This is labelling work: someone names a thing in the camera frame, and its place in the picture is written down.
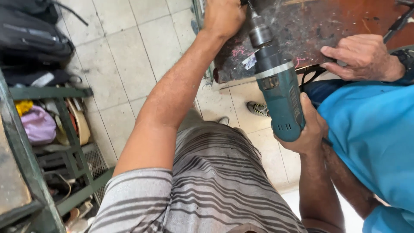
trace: fingernail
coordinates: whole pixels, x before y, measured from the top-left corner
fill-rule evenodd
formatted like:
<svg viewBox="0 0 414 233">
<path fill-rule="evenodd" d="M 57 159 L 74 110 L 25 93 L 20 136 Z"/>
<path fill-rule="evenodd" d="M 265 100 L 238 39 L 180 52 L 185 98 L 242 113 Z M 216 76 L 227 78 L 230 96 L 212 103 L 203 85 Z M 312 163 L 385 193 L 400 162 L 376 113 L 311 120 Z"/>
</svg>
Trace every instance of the fingernail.
<svg viewBox="0 0 414 233">
<path fill-rule="evenodd" d="M 328 46 L 323 46 L 323 47 L 320 49 L 320 51 L 321 51 L 321 52 L 325 52 L 327 49 L 328 49 Z"/>
</svg>

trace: blue shirt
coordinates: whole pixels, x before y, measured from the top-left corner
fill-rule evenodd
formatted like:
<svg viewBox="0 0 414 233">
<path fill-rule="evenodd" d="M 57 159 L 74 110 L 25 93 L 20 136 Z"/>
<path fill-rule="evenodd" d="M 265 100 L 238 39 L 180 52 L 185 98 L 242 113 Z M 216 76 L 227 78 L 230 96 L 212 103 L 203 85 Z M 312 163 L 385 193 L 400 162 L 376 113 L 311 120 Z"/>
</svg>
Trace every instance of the blue shirt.
<svg viewBox="0 0 414 233">
<path fill-rule="evenodd" d="M 392 206 L 377 207 L 363 232 L 414 232 L 414 85 L 352 83 L 325 99 L 318 112 L 338 156 Z"/>
</svg>

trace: gray striped shirt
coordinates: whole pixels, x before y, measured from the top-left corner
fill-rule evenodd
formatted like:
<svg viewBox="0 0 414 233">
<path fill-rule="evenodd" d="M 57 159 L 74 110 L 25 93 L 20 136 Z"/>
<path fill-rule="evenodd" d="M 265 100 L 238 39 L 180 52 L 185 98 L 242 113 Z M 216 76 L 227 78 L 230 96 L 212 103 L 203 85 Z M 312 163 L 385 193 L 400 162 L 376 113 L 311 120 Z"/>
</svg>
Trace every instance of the gray striped shirt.
<svg viewBox="0 0 414 233">
<path fill-rule="evenodd" d="M 213 122 L 177 135 L 172 171 L 138 169 L 112 178 L 90 230 L 246 231 L 325 233 L 304 228 L 270 184 L 259 151 L 245 136 Z"/>
</svg>

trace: sneaker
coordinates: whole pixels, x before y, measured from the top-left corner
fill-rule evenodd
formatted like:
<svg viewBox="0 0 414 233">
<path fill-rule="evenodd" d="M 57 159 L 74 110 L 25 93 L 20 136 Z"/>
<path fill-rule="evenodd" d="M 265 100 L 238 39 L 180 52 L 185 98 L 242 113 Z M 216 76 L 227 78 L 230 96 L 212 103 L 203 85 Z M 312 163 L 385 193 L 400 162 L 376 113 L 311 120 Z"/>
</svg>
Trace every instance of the sneaker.
<svg viewBox="0 0 414 233">
<path fill-rule="evenodd" d="M 226 116 L 219 120 L 219 124 L 229 125 L 229 123 L 230 123 L 230 119 Z"/>
<path fill-rule="evenodd" d="M 246 104 L 247 109 L 254 115 L 263 116 L 263 117 L 270 117 L 269 110 L 267 109 L 267 105 L 258 104 L 256 102 L 250 101 Z"/>
</svg>

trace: teal power drill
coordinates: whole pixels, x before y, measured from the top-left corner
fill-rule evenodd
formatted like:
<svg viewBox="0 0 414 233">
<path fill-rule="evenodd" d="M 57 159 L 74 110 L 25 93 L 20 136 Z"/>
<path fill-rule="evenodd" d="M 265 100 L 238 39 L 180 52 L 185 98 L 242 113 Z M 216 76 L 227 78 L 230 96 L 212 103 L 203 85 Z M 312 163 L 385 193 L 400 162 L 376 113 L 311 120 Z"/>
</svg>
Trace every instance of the teal power drill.
<svg viewBox="0 0 414 233">
<path fill-rule="evenodd" d="M 275 135 L 286 142 L 299 138 L 305 127 L 294 64 L 282 58 L 264 19 L 252 10 L 250 41 L 257 51 L 256 81 L 263 92 Z"/>
</svg>

